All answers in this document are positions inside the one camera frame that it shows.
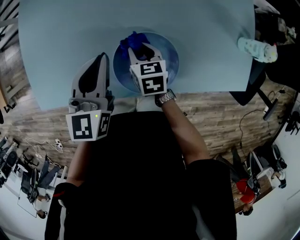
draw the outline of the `black sleeve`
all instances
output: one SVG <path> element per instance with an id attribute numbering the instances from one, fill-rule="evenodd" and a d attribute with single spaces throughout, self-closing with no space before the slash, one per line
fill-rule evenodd
<path id="1" fill-rule="evenodd" d="M 65 205 L 71 204 L 77 189 L 78 187 L 71 183 L 61 183 L 56 186 L 47 217 L 45 240 L 58 239 L 61 213 L 61 205 L 58 200 L 61 199 Z"/>
<path id="2" fill-rule="evenodd" d="M 236 219 L 230 173 L 216 160 L 198 160 L 187 166 L 189 194 L 215 239 L 236 239 Z"/>

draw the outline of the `black shirt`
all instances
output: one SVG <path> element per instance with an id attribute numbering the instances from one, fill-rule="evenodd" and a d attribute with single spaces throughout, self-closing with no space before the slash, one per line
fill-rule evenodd
<path id="1" fill-rule="evenodd" d="M 162 112 L 111 117 L 93 143 L 89 178 L 56 187 L 45 239 L 236 239 L 229 169 L 216 160 L 185 168 Z"/>

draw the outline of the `wooden floor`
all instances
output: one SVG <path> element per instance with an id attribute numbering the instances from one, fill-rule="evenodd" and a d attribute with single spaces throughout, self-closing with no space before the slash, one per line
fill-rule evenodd
<path id="1" fill-rule="evenodd" d="M 16 36 L 11 41 L 11 46 L 0 53 L 0 81 L 5 86 L 15 86 L 22 79 L 27 79 L 27 76 Z M 268 79 L 262 86 L 262 90 L 267 95 L 271 91 L 277 92 L 282 88 L 282 85 L 273 83 Z M 285 87 L 285 90 L 294 95 L 294 91 L 288 87 Z M 235 145 L 239 149 L 240 156 L 244 158 L 239 148 L 241 137 L 239 123 L 241 118 L 249 111 L 265 108 L 264 102 L 258 95 L 246 106 L 239 105 L 229 92 L 177 94 L 177 97 L 180 108 L 188 114 L 187 117 L 204 137 L 211 157 L 224 152 L 224 157 L 232 161 L 229 150 Z M 244 118 L 241 128 L 244 132 L 242 142 L 245 154 L 275 135 L 280 127 L 277 116 L 282 115 L 282 111 L 285 109 L 284 104 L 290 102 L 291 99 L 287 94 L 282 94 L 279 97 L 279 105 L 269 119 L 269 127 L 268 123 L 263 120 L 263 112 L 254 112 Z M 7 135 L 10 140 L 16 138 L 20 141 L 19 153 L 29 147 L 25 142 L 25 138 L 34 138 L 39 142 L 50 141 L 52 143 L 55 142 L 56 138 L 61 141 L 70 139 L 65 119 L 65 115 L 68 113 L 67 107 L 41 111 L 29 84 L 28 87 L 16 95 L 16 101 L 17 106 L 9 113 L 5 113 L 2 109 L 4 124 L 0 126 L 0 130 L 1 136 Z M 76 143 L 68 141 L 64 142 L 63 145 L 63 153 L 57 152 L 51 145 L 43 145 L 45 150 L 36 148 L 36 151 L 43 156 L 46 151 L 54 162 L 69 166 L 75 152 Z M 34 156 L 35 151 L 30 147 L 27 154 Z M 35 161 L 42 162 L 41 159 L 37 158 Z"/>

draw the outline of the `blue bowl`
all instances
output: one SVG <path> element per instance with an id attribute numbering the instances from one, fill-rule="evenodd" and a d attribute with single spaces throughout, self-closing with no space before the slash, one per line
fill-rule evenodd
<path id="1" fill-rule="evenodd" d="M 150 44 L 157 48 L 165 60 L 166 70 L 169 73 L 168 86 L 174 81 L 179 70 L 179 57 L 173 44 L 165 37 L 151 32 L 144 32 Z M 122 58 L 119 46 L 113 56 L 113 71 L 118 81 L 128 90 L 140 93 L 130 74 L 130 59 Z"/>

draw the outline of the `red object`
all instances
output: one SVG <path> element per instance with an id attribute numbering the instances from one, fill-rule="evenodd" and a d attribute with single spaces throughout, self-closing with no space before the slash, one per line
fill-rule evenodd
<path id="1" fill-rule="evenodd" d="M 247 179 L 238 181 L 236 187 L 244 195 L 240 198 L 243 203 L 251 203 L 254 200 L 255 194 L 252 189 L 248 187 Z"/>
<path id="2" fill-rule="evenodd" d="M 65 194 L 65 191 L 62 191 L 61 193 L 53 194 L 53 197 L 60 197 L 61 195 L 64 195 L 64 194 Z"/>

